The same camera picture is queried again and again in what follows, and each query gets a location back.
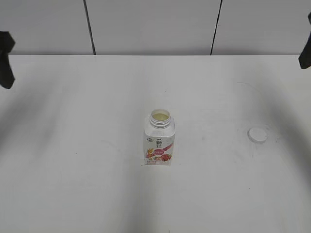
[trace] bottle label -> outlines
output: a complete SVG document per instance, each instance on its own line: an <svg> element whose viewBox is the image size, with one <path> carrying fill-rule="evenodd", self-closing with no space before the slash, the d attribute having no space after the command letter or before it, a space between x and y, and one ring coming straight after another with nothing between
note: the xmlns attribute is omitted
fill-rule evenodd
<svg viewBox="0 0 311 233"><path fill-rule="evenodd" d="M144 134L144 155L147 165L171 165L175 135L149 137Z"/></svg>

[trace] table surface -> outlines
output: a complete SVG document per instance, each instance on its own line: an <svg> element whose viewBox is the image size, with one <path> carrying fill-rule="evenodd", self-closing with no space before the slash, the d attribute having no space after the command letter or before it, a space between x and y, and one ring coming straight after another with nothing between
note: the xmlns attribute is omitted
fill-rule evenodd
<svg viewBox="0 0 311 233"><path fill-rule="evenodd" d="M16 82L0 91L0 232L311 231L308 169L247 114L256 105L246 83L266 79L311 117L311 70L297 56L10 61ZM144 165L143 119L154 108L176 121L171 166ZM262 145L247 138L258 124Z"/></svg>

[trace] plastic bottle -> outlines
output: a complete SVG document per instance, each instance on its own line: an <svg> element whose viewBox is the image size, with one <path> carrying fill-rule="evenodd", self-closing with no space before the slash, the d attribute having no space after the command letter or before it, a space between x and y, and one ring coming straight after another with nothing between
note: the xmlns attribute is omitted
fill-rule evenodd
<svg viewBox="0 0 311 233"><path fill-rule="evenodd" d="M164 109L155 109L145 118L144 157L146 165L171 165L175 122Z"/></svg>

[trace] white wall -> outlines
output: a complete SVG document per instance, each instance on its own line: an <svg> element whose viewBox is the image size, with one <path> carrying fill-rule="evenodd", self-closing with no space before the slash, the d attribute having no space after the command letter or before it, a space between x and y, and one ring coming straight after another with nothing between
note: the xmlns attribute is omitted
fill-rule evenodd
<svg viewBox="0 0 311 233"><path fill-rule="evenodd" d="M97 54L209 55L219 0L87 0Z"/></svg>
<svg viewBox="0 0 311 233"><path fill-rule="evenodd" d="M224 0L213 55L296 55L309 38L311 0Z"/></svg>
<svg viewBox="0 0 311 233"><path fill-rule="evenodd" d="M12 54L92 54L82 0L1 0L0 31Z"/></svg>
<svg viewBox="0 0 311 233"><path fill-rule="evenodd" d="M209 55L220 0L86 0L97 54ZM299 54L310 0L224 0L213 55ZM83 0L2 0L15 54L93 54Z"/></svg>

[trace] bottle neck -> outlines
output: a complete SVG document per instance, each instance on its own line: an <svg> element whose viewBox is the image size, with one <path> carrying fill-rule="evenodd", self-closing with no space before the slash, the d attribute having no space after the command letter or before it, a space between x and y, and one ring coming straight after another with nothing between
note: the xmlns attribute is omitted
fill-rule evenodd
<svg viewBox="0 0 311 233"><path fill-rule="evenodd" d="M171 122L171 116L170 113L164 109L155 109L151 112L149 121L155 128L162 129L168 127Z"/></svg>

